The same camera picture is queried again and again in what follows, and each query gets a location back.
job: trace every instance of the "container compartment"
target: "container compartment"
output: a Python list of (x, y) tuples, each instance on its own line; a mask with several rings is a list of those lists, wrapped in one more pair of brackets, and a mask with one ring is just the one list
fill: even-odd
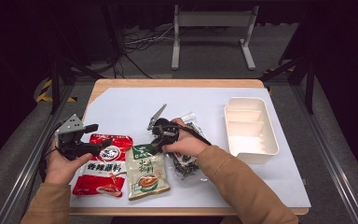
[(230, 153), (246, 163), (265, 163), (279, 152), (263, 100), (231, 98), (225, 107)]

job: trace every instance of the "bowl image on packet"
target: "bowl image on packet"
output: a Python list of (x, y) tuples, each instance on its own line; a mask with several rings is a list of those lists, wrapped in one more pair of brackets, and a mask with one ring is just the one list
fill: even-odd
[(80, 174), (73, 189), (75, 195), (106, 194), (122, 197), (126, 177), (125, 154), (132, 147), (132, 139), (125, 135), (92, 134), (90, 142), (98, 144), (112, 138), (112, 146), (103, 149), (99, 156), (80, 168)]
[(126, 151), (126, 167), (129, 200), (137, 200), (152, 194), (170, 190), (165, 173), (164, 155), (149, 152), (151, 144), (133, 146)]

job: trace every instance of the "gray floor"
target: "gray floor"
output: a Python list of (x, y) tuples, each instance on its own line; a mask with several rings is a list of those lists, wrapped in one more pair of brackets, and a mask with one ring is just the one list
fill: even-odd
[[(280, 25), (255, 27), (250, 49), (256, 69), (246, 68), (238, 39), (243, 31), (227, 29), (222, 34), (207, 30), (188, 30), (181, 37), (180, 68), (171, 69), (172, 41), (165, 40), (146, 50), (137, 50), (129, 54), (131, 59), (145, 73), (155, 78), (254, 78), (262, 76), (266, 69), (274, 68), (284, 48), (292, 36), (296, 25)], [(145, 78), (143, 74), (126, 58), (120, 58), (117, 65), (125, 78)], [(113, 70), (103, 73), (113, 77)], [(349, 206), (337, 189), (334, 172), (325, 160), (320, 141), (312, 129), (310, 119), (316, 119), (328, 149), (337, 159), (348, 183), (354, 199), (358, 203), (358, 163), (346, 144), (334, 114), (327, 102), (324, 92), (316, 83), (314, 93), (314, 116), (304, 111), (302, 101), (298, 100), (298, 91), (303, 92), (304, 83), (300, 87), (291, 87), (282, 74), (266, 84), (272, 89), (271, 99), (280, 119), (283, 131), (296, 160), (302, 178), (308, 181), (307, 193), (312, 208), (305, 216), (300, 217), (302, 223), (358, 223), (352, 219)], [(76, 113), (83, 115), (92, 91), (93, 81), (88, 77), (80, 77), (73, 88), (71, 96), (77, 97), (76, 103), (65, 104), (60, 119)], [(38, 103), (37, 108), (12, 134), (0, 152), (0, 211), (7, 196), (15, 185), (23, 164), (29, 159), (34, 146), (50, 118), (51, 103)], [(33, 192), (40, 180), (36, 179)], [(26, 199), (22, 195), (9, 223), (19, 223)], [(73, 223), (110, 223), (111, 217), (71, 217)]]

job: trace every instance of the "forearm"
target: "forearm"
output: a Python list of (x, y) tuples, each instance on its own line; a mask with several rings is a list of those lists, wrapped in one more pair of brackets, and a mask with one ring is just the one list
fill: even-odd
[(69, 185), (41, 184), (21, 224), (69, 223)]
[(205, 148), (198, 164), (242, 223), (298, 223), (293, 212), (248, 165), (221, 148)]

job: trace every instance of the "table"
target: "table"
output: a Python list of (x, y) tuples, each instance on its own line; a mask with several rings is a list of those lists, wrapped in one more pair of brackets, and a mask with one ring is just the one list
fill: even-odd
[[(170, 91), (170, 93), (153, 95), (153, 102), (145, 101), (147, 94), (141, 92), (155, 93), (160, 91)], [(213, 101), (197, 107), (200, 99), (195, 96), (191, 101), (180, 103), (187, 94), (202, 97), (205, 95), (213, 97)], [(129, 135), (134, 140), (134, 145), (149, 141), (146, 136), (146, 126), (150, 117), (156, 112), (155, 105), (160, 105), (166, 100), (175, 99), (175, 105), (167, 102), (167, 108), (161, 116), (163, 118), (173, 118), (177, 115), (184, 115), (189, 108), (198, 115), (198, 123), (207, 137), (218, 146), (224, 147), (227, 140), (222, 136), (225, 129), (218, 128), (222, 125), (224, 118), (223, 107), (229, 97), (241, 94), (241, 96), (259, 96), (266, 103), (271, 124), (277, 137), (280, 153), (266, 164), (251, 164), (252, 169), (266, 181), (266, 183), (278, 194), (281, 200), (289, 206), (295, 214), (305, 215), (310, 208), (310, 201), (302, 184), (294, 162), (292, 153), (285, 140), (281, 125), (273, 109), (268, 91), (264, 88), (261, 81), (256, 79), (100, 79), (96, 82), (93, 92), (89, 98), (89, 104), (84, 116), (85, 125), (99, 123), (100, 128), (97, 133), (111, 133)], [(142, 105), (142, 113), (139, 110), (131, 109), (134, 103)], [(125, 115), (120, 114), (120, 108), (128, 106)], [(220, 112), (219, 121), (205, 122), (215, 118)], [(123, 127), (119, 125), (124, 118), (131, 118), (131, 123), (141, 123)], [(87, 141), (86, 134), (82, 141)], [(136, 201), (129, 201), (127, 198), (126, 184), (123, 187), (123, 197), (120, 199), (111, 196), (75, 196), (71, 198), (71, 215), (88, 216), (234, 216), (235, 211), (219, 195), (214, 185), (209, 181), (206, 183), (196, 183), (194, 185), (181, 185), (175, 182), (167, 172), (168, 181), (172, 186), (171, 190), (159, 195), (147, 196)], [(189, 199), (183, 200), (183, 195), (191, 194)]]

